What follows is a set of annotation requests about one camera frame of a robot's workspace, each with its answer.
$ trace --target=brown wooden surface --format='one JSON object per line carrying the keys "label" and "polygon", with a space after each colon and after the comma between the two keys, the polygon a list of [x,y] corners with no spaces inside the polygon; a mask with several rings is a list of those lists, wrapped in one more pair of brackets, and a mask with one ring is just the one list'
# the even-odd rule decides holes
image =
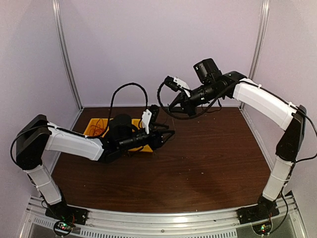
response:
{"label": "brown wooden surface", "polygon": [[[115,108],[140,118],[143,108]],[[107,118],[108,109],[89,108],[74,131],[91,118]],[[124,212],[206,211],[256,203],[269,168],[237,108],[223,108],[192,120],[158,122],[176,136],[152,153],[124,156],[101,164],[62,154],[53,179],[71,205]]]}

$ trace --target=wire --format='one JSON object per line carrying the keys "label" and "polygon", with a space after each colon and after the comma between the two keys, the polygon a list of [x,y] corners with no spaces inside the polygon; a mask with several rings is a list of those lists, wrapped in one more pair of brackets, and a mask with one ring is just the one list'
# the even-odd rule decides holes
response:
{"label": "wire", "polygon": [[144,96],[145,96],[145,109],[148,108],[148,94],[146,92],[146,90],[144,89],[144,87],[142,87],[140,84],[138,83],[127,83],[127,84],[124,84],[122,86],[120,86],[119,88],[117,88],[117,90],[115,90],[115,92],[113,93],[112,95],[112,99],[111,99],[111,103],[110,103],[110,110],[109,110],[109,115],[108,115],[108,122],[107,122],[107,126],[105,127],[105,129],[103,130],[102,133],[100,133],[99,135],[96,135],[96,136],[89,136],[88,138],[89,139],[93,139],[93,138],[98,138],[100,136],[102,136],[103,134],[106,133],[106,131],[108,130],[109,128],[109,122],[110,122],[110,119],[111,119],[111,113],[112,113],[112,108],[113,108],[113,102],[114,102],[114,98],[115,98],[115,95],[117,94],[117,92],[119,92],[122,88],[124,87],[127,87],[127,86],[137,86],[139,87],[143,93],[144,93]]}
{"label": "wire", "polygon": [[175,123],[174,123],[174,118],[172,118],[172,122],[173,122],[173,127],[174,127],[175,133],[174,133],[173,138],[171,138],[171,139],[169,140],[169,142],[173,141],[173,140],[175,139],[175,137],[176,137],[176,127],[175,127]]}
{"label": "wire", "polygon": [[[41,202],[41,205],[42,205],[42,207],[44,207],[45,209],[49,209],[49,211],[52,213],[52,215],[55,217],[55,219],[58,220],[58,221],[56,221],[56,222],[54,223],[54,225],[53,225],[53,231],[54,231],[55,235],[57,235],[57,236],[59,236],[59,237],[65,237],[65,236],[69,235],[69,234],[73,231],[73,228],[74,228],[74,227],[76,227],[76,226],[75,226],[75,216],[74,216],[74,214],[73,214],[72,223],[71,223],[71,225],[70,225],[69,222],[67,222],[67,221],[65,221],[65,220],[61,220],[61,219],[51,210],[50,206],[49,206],[48,203],[45,201],[45,199]],[[67,224],[68,226],[70,226],[70,227],[72,228],[71,230],[68,231],[68,233],[61,233],[61,232],[56,231],[56,228],[58,228],[58,224],[59,224],[59,223],[62,223],[62,222],[65,223],[65,224]]]}
{"label": "wire", "polygon": [[142,122],[142,118],[139,120],[139,124],[138,124],[139,129],[141,129],[141,128],[142,128],[142,124],[141,124],[141,122]]}
{"label": "wire", "polygon": [[211,112],[206,112],[206,113],[216,113],[216,112],[220,112],[221,111],[221,109],[222,109],[222,105],[221,105],[221,103],[220,103],[220,100],[218,99],[217,100],[218,101],[218,106],[220,107],[219,109],[217,109],[217,110],[214,110],[214,111],[211,111]]}
{"label": "wire", "polygon": [[89,136],[94,136],[96,135],[96,133],[97,135],[99,135],[100,133],[102,133],[104,129],[105,129],[104,120],[102,118],[99,118],[95,125],[90,126]]}
{"label": "wire", "polygon": [[[314,131],[315,131],[316,138],[317,138],[317,129],[316,129],[316,127],[315,127],[313,121],[312,121],[306,114],[303,113],[302,115],[303,115],[303,116],[310,122],[310,124],[312,125],[312,127],[313,127],[313,129],[314,129]],[[297,163],[302,162],[302,161],[312,160],[312,159],[314,159],[314,158],[316,158],[316,157],[317,157],[317,153],[316,153],[314,156],[311,156],[311,157],[308,157],[308,158],[305,158],[305,159],[297,160],[295,163],[297,164]]]}
{"label": "wire", "polygon": [[[236,82],[234,82],[233,84],[231,84],[231,85],[229,85],[228,87],[226,87],[224,90],[222,90],[222,91],[214,98],[214,100],[213,100],[203,111],[201,111],[200,113],[198,113],[198,114],[196,114],[196,115],[194,115],[194,116],[178,117],[178,116],[174,115],[173,113],[171,113],[169,110],[167,110],[167,109],[164,107],[164,105],[163,105],[163,103],[161,102],[161,99],[160,99],[160,92],[161,92],[161,89],[162,89],[162,87],[163,87],[163,85],[164,85],[164,82],[163,82],[163,83],[159,86],[159,88],[158,88],[158,94],[157,94],[158,103],[159,103],[159,105],[161,106],[161,108],[163,109],[163,111],[166,112],[168,115],[170,115],[170,116],[173,117],[173,118],[180,119],[180,120],[194,119],[194,118],[197,118],[197,117],[203,115],[204,113],[209,113],[209,112],[208,112],[208,109],[215,103],[215,101],[216,101],[216,100],[219,100],[219,98],[220,98],[225,92],[227,92],[227,91],[228,91],[229,89],[231,89],[232,87],[235,87],[235,86],[236,86],[237,84],[239,84],[239,83],[246,83],[246,84],[249,84],[249,85],[254,86],[254,87],[257,87],[257,88],[259,87],[257,84],[254,84],[254,83],[251,83],[251,82],[248,82],[248,81],[245,81],[245,80],[236,81]],[[298,107],[296,107],[296,106],[290,104],[289,102],[287,102],[287,101],[284,100],[283,98],[279,97],[278,95],[272,93],[271,91],[269,91],[269,90],[267,90],[267,89],[265,89],[265,88],[263,88],[263,87],[261,87],[261,89],[264,90],[265,92],[271,94],[272,96],[278,98],[278,99],[281,100],[283,103],[289,105],[291,108],[297,110],[303,117],[305,117],[305,118],[310,122],[310,124],[312,125],[312,127],[313,127],[313,129],[314,129],[314,131],[315,131],[315,135],[316,135],[316,138],[317,138],[317,129],[316,129],[316,127],[315,127],[313,121],[312,121],[305,113],[301,113],[301,111],[299,110]],[[307,161],[307,160],[312,160],[312,159],[314,159],[314,158],[316,158],[316,157],[317,157],[317,152],[316,152],[316,154],[315,154],[314,156],[297,160],[295,163],[299,163],[299,162]]]}
{"label": "wire", "polygon": [[282,199],[283,199],[283,201],[285,202],[285,205],[286,205],[286,214],[285,214],[283,220],[281,221],[281,223],[275,228],[275,230],[273,230],[272,232],[269,232],[269,234],[273,234],[274,232],[276,232],[277,229],[279,229],[282,226],[282,224],[285,222],[285,220],[287,218],[287,215],[288,215],[288,204],[287,204],[286,199],[285,199],[285,197],[283,195],[283,190],[284,190],[284,187],[281,190],[281,196],[282,196]]}
{"label": "wire", "polygon": [[161,101],[160,98],[160,92],[162,90],[162,87],[165,85],[164,82],[161,83],[161,85],[158,87],[158,93],[157,93],[157,97],[158,97],[158,103],[160,105],[160,107],[162,108],[162,110],[167,113],[168,115],[170,115],[171,117],[175,118],[175,119],[179,119],[179,120],[189,120],[189,119],[194,119],[194,118],[198,118],[201,115],[205,114],[209,108],[212,107],[212,105],[218,100],[218,98],[221,98],[223,94],[225,94],[227,91],[229,91],[230,89],[234,88],[237,84],[239,84],[240,81],[236,81],[232,84],[230,84],[228,87],[226,87],[225,89],[223,89],[215,98],[214,100],[204,109],[202,110],[200,113],[193,115],[193,116],[189,116],[189,117],[179,117],[174,115],[173,113],[171,113],[168,109],[166,109]]}

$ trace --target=robotic arm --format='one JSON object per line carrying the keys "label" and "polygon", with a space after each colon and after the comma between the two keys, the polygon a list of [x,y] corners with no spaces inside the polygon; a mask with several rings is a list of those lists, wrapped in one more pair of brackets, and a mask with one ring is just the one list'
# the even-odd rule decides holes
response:
{"label": "robotic arm", "polygon": [[44,197],[47,216],[65,222],[85,224],[87,210],[67,205],[62,192],[53,181],[42,162],[44,150],[60,151],[85,157],[92,161],[110,163],[123,151],[149,145],[156,150],[174,134],[167,125],[156,123],[159,107],[152,105],[142,115],[142,128],[132,124],[127,114],[117,115],[108,123],[104,137],[85,136],[48,122],[46,116],[36,116],[18,134],[16,140],[16,164]]}
{"label": "robotic arm", "polygon": [[[211,107],[218,98],[227,96],[255,108],[285,131],[276,147],[275,165],[258,199],[258,204],[237,211],[241,224],[267,219],[270,214],[278,215],[275,201],[290,180],[295,166],[296,157],[304,139],[306,109],[303,106],[296,107],[291,102],[288,103],[269,93],[261,85],[255,84],[236,71],[222,74],[212,59],[197,63],[194,69],[202,86],[190,90],[188,85],[179,78],[168,76],[158,89],[159,104],[170,116],[178,119],[195,118],[202,114],[196,113],[197,106],[213,100],[209,106]],[[181,91],[167,109],[161,103],[159,96],[163,85],[175,92]],[[173,113],[184,113],[189,117],[178,117]]]}

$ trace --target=white plastic cover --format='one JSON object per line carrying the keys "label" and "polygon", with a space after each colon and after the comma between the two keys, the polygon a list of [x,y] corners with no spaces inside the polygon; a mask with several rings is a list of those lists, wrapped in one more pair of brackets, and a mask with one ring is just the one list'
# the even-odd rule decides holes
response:
{"label": "white plastic cover", "polygon": [[61,201],[59,189],[44,164],[38,165],[32,170],[25,170],[25,172],[33,180],[36,188],[43,194],[49,205],[53,205]]}
{"label": "white plastic cover", "polygon": [[55,128],[49,128],[49,130],[52,134],[46,144],[46,150],[78,155],[95,161],[100,158],[104,151],[103,145],[98,138],[87,139]]}
{"label": "white plastic cover", "polygon": [[149,109],[146,109],[142,114],[142,127],[145,128],[147,134],[150,134],[150,120],[152,117],[152,113]]}
{"label": "white plastic cover", "polygon": [[292,162],[276,156],[275,165],[263,191],[263,197],[270,201],[274,201],[278,197],[284,183],[289,179],[288,175],[292,165]]}
{"label": "white plastic cover", "polygon": [[[243,81],[256,84],[252,80],[245,78]],[[233,98],[255,108],[272,119],[278,126],[286,130],[291,122],[296,110],[279,100],[277,97],[262,90],[260,87],[254,87],[246,83],[238,84],[233,93]]]}
{"label": "white plastic cover", "polygon": [[[188,89],[190,90],[188,84],[186,82],[184,82],[183,80],[179,79],[178,77],[174,77],[173,81],[175,83],[177,83],[177,85],[183,89]],[[190,92],[188,90],[185,90],[185,93],[187,95],[187,97],[190,97]]]}

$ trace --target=camera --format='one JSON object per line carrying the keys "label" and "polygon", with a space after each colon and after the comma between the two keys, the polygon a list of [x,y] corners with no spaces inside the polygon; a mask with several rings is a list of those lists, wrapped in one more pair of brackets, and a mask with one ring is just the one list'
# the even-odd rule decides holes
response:
{"label": "camera", "polygon": [[213,59],[204,59],[195,64],[194,70],[202,84],[215,83],[217,78],[222,76]]}

